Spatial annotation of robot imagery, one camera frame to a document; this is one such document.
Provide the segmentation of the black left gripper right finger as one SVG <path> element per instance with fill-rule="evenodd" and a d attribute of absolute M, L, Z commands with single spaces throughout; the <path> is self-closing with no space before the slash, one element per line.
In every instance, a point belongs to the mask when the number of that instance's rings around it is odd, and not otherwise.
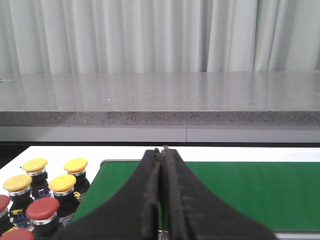
<path fill-rule="evenodd" d="M 162 227 L 170 240 L 275 240 L 271 229 L 209 190 L 178 151 L 161 152 Z"/>

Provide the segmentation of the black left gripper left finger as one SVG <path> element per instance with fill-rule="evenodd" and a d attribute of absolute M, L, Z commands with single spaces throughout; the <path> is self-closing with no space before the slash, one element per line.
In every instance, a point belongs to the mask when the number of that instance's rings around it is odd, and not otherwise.
<path fill-rule="evenodd" d="M 57 240 L 156 240 L 160 151 L 146 150 L 124 185 L 105 203 L 61 230 Z"/>

